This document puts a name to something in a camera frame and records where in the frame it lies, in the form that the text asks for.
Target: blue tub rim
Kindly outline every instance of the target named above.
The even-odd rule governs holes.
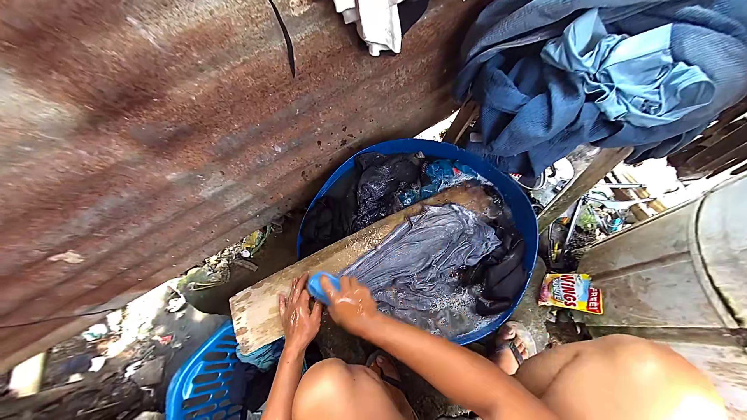
[[[432,158],[446,158],[451,160],[460,161],[461,163],[471,167],[475,172],[479,173],[484,178],[488,179],[493,185],[499,190],[503,196],[506,204],[511,209],[511,213],[514,219],[516,229],[521,232],[524,237],[524,241],[527,244],[527,249],[524,254],[524,269],[527,271],[527,281],[521,290],[521,293],[514,299],[512,305],[508,310],[503,312],[498,318],[491,321],[484,327],[472,331],[470,333],[462,334],[455,337],[451,341],[458,345],[466,345],[475,342],[493,331],[497,330],[504,322],[508,321],[513,312],[516,310],[519,302],[527,292],[529,281],[532,278],[534,271],[534,265],[537,258],[537,252],[539,248],[539,228],[537,226],[537,219],[532,210],[531,202],[529,198],[521,189],[521,186],[509,175],[501,172],[495,166],[490,164],[484,158],[473,154],[465,149],[454,146],[450,143],[442,143],[433,140],[423,140],[419,138],[401,138],[397,140],[383,141],[382,143],[374,144],[369,146],[355,155],[350,156],[340,167],[338,167],[334,173],[324,182],[322,188],[314,196],[314,199],[309,204],[309,209],[324,195],[326,192],[340,179],[347,171],[353,169],[355,165],[355,158],[363,153],[378,152],[383,155],[392,155],[395,153],[417,153],[423,152],[425,156]],[[523,207],[524,211],[517,211],[518,208]],[[298,232],[298,239],[296,242],[296,252],[298,258],[301,259],[301,232],[306,223],[306,214],[303,215],[301,225]]]

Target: blue bar soap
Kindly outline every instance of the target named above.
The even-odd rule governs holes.
[[[309,277],[309,282],[306,284],[306,288],[309,290],[309,294],[312,297],[317,298],[325,305],[329,305],[329,297],[326,295],[326,293],[324,293],[324,290],[322,289],[322,276],[327,276],[327,278],[329,278],[329,282],[332,283],[332,285],[335,286],[336,289],[340,290],[340,279],[331,275],[330,273],[327,273],[326,271],[320,271],[319,273],[316,273],[313,276]]]

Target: thigh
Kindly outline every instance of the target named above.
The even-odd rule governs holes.
[[[373,371],[325,359],[301,378],[294,420],[403,420],[386,385]]]
[[[528,359],[516,379],[566,419],[725,419],[713,384],[665,345],[606,336]]]

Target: detergent packet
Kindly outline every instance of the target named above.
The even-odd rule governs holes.
[[[602,292],[588,274],[548,274],[539,291],[540,306],[560,306],[602,315]]]

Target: forearm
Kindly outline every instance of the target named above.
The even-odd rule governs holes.
[[[297,348],[283,349],[262,420],[291,420],[293,398],[301,381],[303,353]]]
[[[446,397],[483,419],[555,419],[517,380],[486,358],[383,314],[361,337],[408,365]]]

